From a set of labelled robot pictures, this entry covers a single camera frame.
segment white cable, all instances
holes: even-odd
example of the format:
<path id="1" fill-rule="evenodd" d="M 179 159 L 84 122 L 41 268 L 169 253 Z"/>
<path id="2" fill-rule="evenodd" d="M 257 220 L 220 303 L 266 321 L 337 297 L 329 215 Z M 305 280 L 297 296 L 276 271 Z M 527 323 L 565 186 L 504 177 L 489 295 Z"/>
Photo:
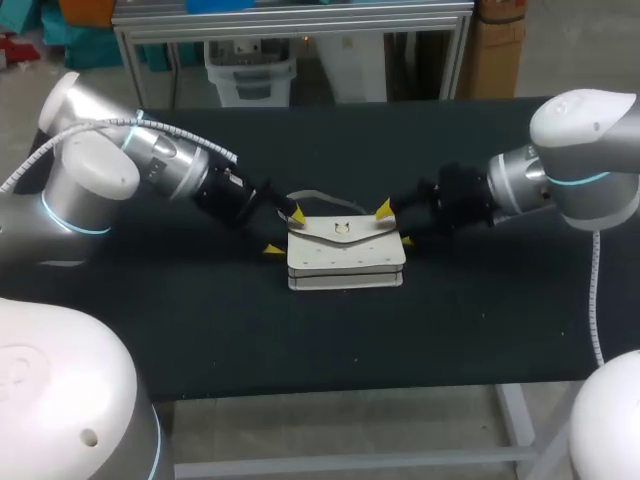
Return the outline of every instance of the white cable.
<path id="1" fill-rule="evenodd" d="M 326 193 L 320 192 L 318 190 L 300 190 L 298 192 L 291 192 L 287 195 L 287 198 L 291 200 L 304 200 L 307 198 L 315 198 L 316 200 L 322 200 L 323 202 L 331 203 L 333 205 L 340 205 L 341 207 L 350 208 L 360 213 L 361 215 L 367 215 L 367 212 L 364 208 L 358 205 L 355 202 L 350 202 L 349 200 L 342 200 L 341 198 L 332 197 L 331 195 L 327 195 Z M 290 220 L 278 210 L 278 216 L 284 220 L 285 222 L 289 222 Z"/>
<path id="2" fill-rule="evenodd" d="M 598 333 L 597 299 L 598 299 L 598 273 L 600 270 L 600 232 L 593 232 L 593 251 L 591 253 L 591 281 L 589 284 L 589 328 L 591 330 L 591 343 L 593 353 L 596 356 L 598 367 L 604 365 L 604 357 L 600 348 L 600 336 Z"/>
<path id="3" fill-rule="evenodd" d="M 237 163 L 238 156 L 231 153 L 226 148 L 222 148 L 220 145 L 216 145 L 209 140 L 199 137 L 198 135 L 194 135 L 191 132 L 187 132 L 181 128 L 174 127 L 172 125 L 167 125 L 165 123 L 155 122 L 153 120 L 143 120 L 138 118 L 118 118 L 118 119 L 108 119 L 108 120 L 100 120 L 100 121 L 87 121 L 82 122 L 76 125 L 73 125 L 66 130 L 63 130 L 47 142 L 45 142 L 40 148 L 38 148 L 35 152 L 33 152 L 29 158 L 27 158 L 22 164 L 11 174 L 11 176 L 0 186 L 0 194 L 1 193 L 9 193 L 13 190 L 13 187 L 18 182 L 20 177 L 22 177 L 27 170 L 29 170 L 40 158 L 42 158 L 49 150 L 54 148 L 57 144 L 62 142 L 64 139 L 71 135 L 75 135 L 76 133 L 86 132 L 90 130 L 99 130 L 103 128 L 113 128 L 113 127 L 143 127 L 150 128 L 153 130 L 159 130 L 165 133 L 169 133 L 176 137 L 181 137 L 191 142 L 194 142 L 202 147 L 205 147 L 209 150 L 213 150 L 214 152 L 219 153 L 228 161 Z"/>

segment gray floor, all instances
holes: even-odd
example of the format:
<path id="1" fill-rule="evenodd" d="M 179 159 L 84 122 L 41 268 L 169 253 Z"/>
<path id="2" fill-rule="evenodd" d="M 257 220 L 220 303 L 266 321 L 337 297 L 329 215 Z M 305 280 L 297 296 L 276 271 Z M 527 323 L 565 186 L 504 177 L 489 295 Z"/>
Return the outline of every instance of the gray floor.
<path id="1" fill-rule="evenodd" d="M 640 90 L 640 3 L 633 0 L 532 0 L 519 96 L 578 87 Z M 29 148 L 38 113 L 64 73 L 52 59 L 0 73 L 0 176 Z M 134 103 L 122 69 L 86 72 L 95 85 Z M 165 106 L 169 77 L 150 76 L 154 106 Z M 182 106 L 215 105 L 204 73 L 187 73 Z M 541 421 L 566 385 L 526 387 Z M 173 406 L 162 406 L 170 410 Z M 177 402 L 172 442 L 179 462 L 290 455 L 419 451 L 505 443 L 491 387 L 415 388 Z M 421 468 L 289 475 L 296 479 L 514 479 L 509 466 Z M 571 474 L 565 462 L 554 479 Z"/>

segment storage bin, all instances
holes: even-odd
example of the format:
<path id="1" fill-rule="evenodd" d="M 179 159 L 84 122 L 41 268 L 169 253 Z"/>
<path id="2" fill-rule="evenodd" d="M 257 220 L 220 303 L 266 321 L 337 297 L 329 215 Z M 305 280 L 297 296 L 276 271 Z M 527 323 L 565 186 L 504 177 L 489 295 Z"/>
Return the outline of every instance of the storage bin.
<path id="1" fill-rule="evenodd" d="M 261 53 L 217 56 L 206 42 L 204 60 L 223 107 L 289 106 L 291 80 L 296 77 L 292 55 L 284 60 Z"/>
<path id="2" fill-rule="evenodd" d="M 322 35 L 314 42 L 336 103 L 387 101 L 383 33 Z"/>

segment black tablecloth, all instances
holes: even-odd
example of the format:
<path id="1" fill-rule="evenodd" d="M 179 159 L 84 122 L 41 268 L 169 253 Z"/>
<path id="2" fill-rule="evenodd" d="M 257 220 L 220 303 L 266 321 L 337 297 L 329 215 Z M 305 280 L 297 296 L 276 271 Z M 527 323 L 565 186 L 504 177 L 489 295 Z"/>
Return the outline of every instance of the black tablecloth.
<path id="1" fill-rule="evenodd" d="M 371 211 L 440 165 L 527 142 L 541 99 L 292 110 L 158 111 L 239 155 L 256 181 Z M 22 189 L 38 183 L 37 170 Z M 252 227 L 284 238 L 272 212 Z M 604 232 L 607 358 L 640 345 L 640 223 Z M 90 262 L 4 270 L 0 295 L 79 309 L 122 338 L 155 400 L 585 378 L 591 236 L 553 210 L 409 255 L 400 288 L 292 292 L 267 259 L 187 202 L 141 192 Z"/>

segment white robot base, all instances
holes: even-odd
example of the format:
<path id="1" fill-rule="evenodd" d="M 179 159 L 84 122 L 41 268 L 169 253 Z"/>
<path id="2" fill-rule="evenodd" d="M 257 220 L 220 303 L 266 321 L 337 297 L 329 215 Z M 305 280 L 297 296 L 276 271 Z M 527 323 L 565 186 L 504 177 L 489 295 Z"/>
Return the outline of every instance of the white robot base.
<path id="1" fill-rule="evenodd" d="M 0 299 L 0 332 L 0 478 L 175 478 L 158 417 L 109 328 Z"/>

